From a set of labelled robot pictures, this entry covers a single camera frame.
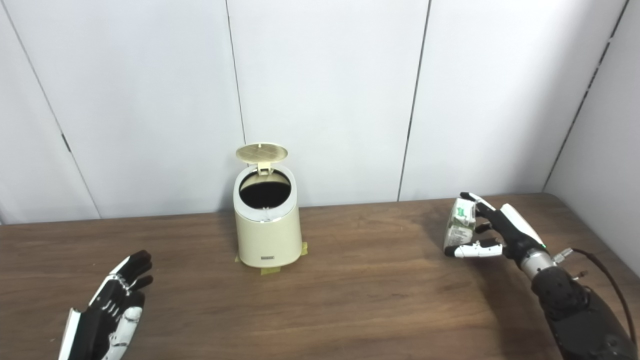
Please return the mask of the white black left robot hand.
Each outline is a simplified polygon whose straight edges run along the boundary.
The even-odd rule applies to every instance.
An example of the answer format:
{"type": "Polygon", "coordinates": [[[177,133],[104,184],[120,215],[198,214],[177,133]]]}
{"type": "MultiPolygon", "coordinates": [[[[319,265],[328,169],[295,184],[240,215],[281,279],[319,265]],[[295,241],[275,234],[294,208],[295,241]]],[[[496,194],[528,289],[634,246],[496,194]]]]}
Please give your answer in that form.
{"type": "Polygon", "coordinates": [[[85,310],[71,308],[58,359],[121,360],[140,323],[152,268],[151,253],[137,251],[105,276],[85,310]]]}

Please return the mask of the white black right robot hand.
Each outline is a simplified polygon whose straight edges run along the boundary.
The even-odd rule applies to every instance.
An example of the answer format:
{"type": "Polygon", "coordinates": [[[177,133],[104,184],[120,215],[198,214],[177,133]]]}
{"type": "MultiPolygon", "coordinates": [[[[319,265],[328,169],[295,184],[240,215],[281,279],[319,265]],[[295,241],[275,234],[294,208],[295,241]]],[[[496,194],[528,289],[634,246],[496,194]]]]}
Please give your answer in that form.
{"type": "Polygon", "coordinates": [[[517,264],[547,249],[540,236],[509,203],[495,208],[474,193],[461,192],[446,223],[443,252],[451,258],[505,256],[517,264]]]}

